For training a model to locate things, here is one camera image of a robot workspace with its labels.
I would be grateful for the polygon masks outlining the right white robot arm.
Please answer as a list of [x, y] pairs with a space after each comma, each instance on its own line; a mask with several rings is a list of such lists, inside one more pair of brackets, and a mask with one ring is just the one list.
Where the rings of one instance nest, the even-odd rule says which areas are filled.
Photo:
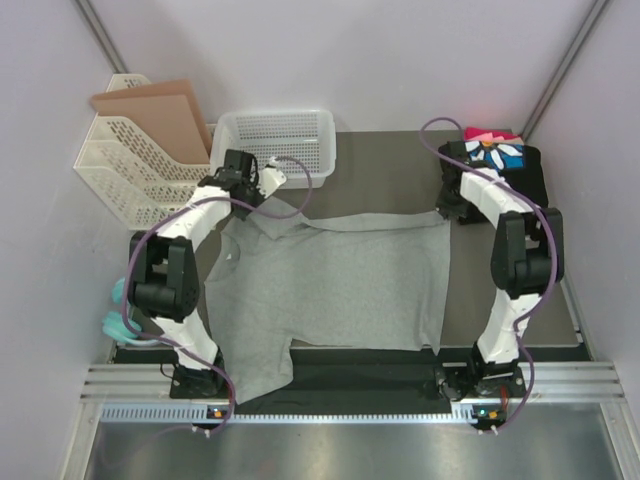
[[519, 343], [549, 286], [564, 276], [562, 213], [549, 205], [540, 151], [531, 146], [449, 141], [437, 150], [442, 187], [437, 212], [460, 225], [489, 223], [496, 295], [487, 325], [462, 369], [441, 369], [441, 393], [512, 393], [521, 383]]

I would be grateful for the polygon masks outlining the grey t shirt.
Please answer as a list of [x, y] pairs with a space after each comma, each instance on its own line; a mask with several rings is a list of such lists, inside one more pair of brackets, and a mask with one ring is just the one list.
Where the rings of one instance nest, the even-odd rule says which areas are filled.
[[328, 219], [271, 199], [231, 220], [205, 280], [211, 334], [238, 403], [293, 379], [290, 348], [438, 349], [450, 225], [436, 212]]

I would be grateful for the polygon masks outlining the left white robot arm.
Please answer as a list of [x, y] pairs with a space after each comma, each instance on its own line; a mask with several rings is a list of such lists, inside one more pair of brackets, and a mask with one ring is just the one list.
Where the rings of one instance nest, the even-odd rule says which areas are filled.
[[197, 310], [196, 250], [219, 222], [230, 215], [245, 218], [286, 182], [277, 164], [271, 160], [259, 169], [254, 155], [228, 150], [223, 165], [198, 183], [185, 206], [131, 239], [127, 300], [160, 328], [158, 341], [176, 352], [174, 399], [211, 398], [226, 387], [222, 353]]

